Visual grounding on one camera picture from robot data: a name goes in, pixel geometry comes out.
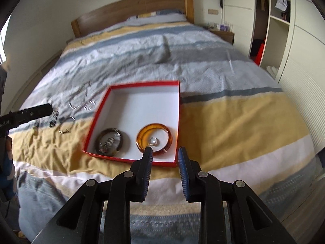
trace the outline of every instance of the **nightstand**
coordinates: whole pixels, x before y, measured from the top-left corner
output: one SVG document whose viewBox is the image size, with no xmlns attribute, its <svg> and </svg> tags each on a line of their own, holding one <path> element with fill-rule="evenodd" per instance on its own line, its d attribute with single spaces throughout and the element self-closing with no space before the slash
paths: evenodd
<svg viewBox="0 0 325 244">
<path fill-rule="evenodd" d="M 235 34 L 233 32 L 220 31 L 217 29 L 209 29 L 209 31 L 218 37 L 221 37 L 224 41 L 227 41 L 232 45 L 234 44 Z"/>
</svg>

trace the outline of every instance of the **bed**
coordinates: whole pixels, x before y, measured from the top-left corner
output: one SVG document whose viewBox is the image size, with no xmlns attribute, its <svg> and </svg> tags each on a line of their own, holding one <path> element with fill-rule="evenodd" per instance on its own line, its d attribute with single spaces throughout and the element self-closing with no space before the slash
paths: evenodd
<svg viewBox="0 0 325 244">
<path fill-rule="evenodd" d="M 184 14 L 134 18 L 162 10 Z M 193 0 L 123 0 L 72 21 L 76 40 L 22 107 L 49 102 L 62 124 L 50 128 L 42 118 L 10 133 L 19 225 L 28 239 L 86 180 L 103 182 L 129 169 L 82 152 L 113 84 L 179 80 L 178 145 L 219 180 L 246 181 L 281 221 L 311 195 L 317 162 L 295 105 L 266 71 L 193 24 Z M 84 109 L 89 101 L 95 106 Z M 196 243 L 199 212 L 199 204 L 185 201 L 178 168 L 153 167 L 146 201 L 131 203 L 132 243 Z"/>
</svg>

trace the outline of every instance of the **amber bangle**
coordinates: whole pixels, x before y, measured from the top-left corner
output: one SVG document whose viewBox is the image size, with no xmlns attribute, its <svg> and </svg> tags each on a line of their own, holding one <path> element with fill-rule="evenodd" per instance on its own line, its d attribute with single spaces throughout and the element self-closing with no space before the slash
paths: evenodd
<svg viewBox="0 0 325 244">
<path fill-rule="evenodd" d="M 172 136 L 172 134 L 170 133 L 170 131 L 169 131 L 169 129 L 165 126 L 165 125 L 163 125 L 163 124 L 158 124 L 158 123 L 154 123 L 154 124 L 149 124 L 149 125 L 146 125 L 144 128 L 142 128 L 141 130 L 140 130 L 140 132 L 138 133 L 138 135 L 137 135 L 137 139 L 136 139 L 136 144 L 137 144 L 137 146 L 138 146 L 138 149 L 139 149 L 139 151 L 141 151 L 142 153 L 144 153 L 144 149 L 146 148 L 146 146 L 144 147 L 143 145 L 142 145 L 142 139 L 143 139 L 143 137 L 144 137 L 144 135 L 148 132 L 148 131 L 150 131 L 150 130 L 152 130 L 152 129 L 162 129 L 162 130 L 164 130 L 167 134 L 168 134 L 168 141 L 167 141 L 167 144 L 161 149 L 161 150 L 158 150 L 158 151 L 154 151 L 153 152 L 153 156 L 158 156 L 158 155 L 161 155 L 161 154 L 163 154 L 163 153 L 166 153 L 167 152 L 167 150 L 170 148 L 170 146 L 172 145 L 172 143 L 173 143 L 173 136 Z"/>
<path fill-rule="evenodd" d="M 117 135 L 120 137 L 120 142 L 116 148 L 115 151 L 113 151 L 113 153 L 111 154 L 103 154 L 101 151 L 100 151 L 100 140 L 108 133 L 111 133 L 111 132 L 114 132 L 114 133 L 117 133 Z M 101 155 L 101 156 L 107 156 L 107 157 L 113 157 L 115 156 L 121 149 L 122 147 L 122 144 L 123 144 L 123 136 L 121 134 L 121 132 L 118 130 L 118 129 L 114 129 L 114 128 L 109 128 L 109 129 L 105 129 L 103 130 L 102 132 L 100 132 L 100 134 L 98 135 L 98 137 L 96 138 L 95 140 L 95 150 L 96 152 Z"/>
</svg>

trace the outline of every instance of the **wooden headboard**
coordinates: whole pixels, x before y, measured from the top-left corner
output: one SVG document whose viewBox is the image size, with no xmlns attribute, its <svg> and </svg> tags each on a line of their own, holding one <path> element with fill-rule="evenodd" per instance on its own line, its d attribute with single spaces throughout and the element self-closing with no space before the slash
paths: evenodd
<svg viewBox="0 0 325 244">
<path fill-rule="evenodd" d="M 193 0 L 121 0 L 83 14 L 71 22 L 76 38 L 103 30 L 129 17 L 164 9 L 179 9 L 194 24 Z"/>
</svg>

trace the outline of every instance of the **wall socket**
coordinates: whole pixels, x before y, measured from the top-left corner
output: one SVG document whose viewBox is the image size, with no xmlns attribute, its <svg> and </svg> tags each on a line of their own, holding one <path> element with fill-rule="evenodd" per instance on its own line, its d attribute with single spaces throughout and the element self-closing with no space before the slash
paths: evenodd
<svg viewBox="0 0 325 244">
<path fill-rule="evenodd" d="M 208 14 L 215 14 L 215 15 L 218 15 L 218 14 L 219 14 L 219 11 L 216 10 L 216 9 L 208 9 Z"/>
</svg>

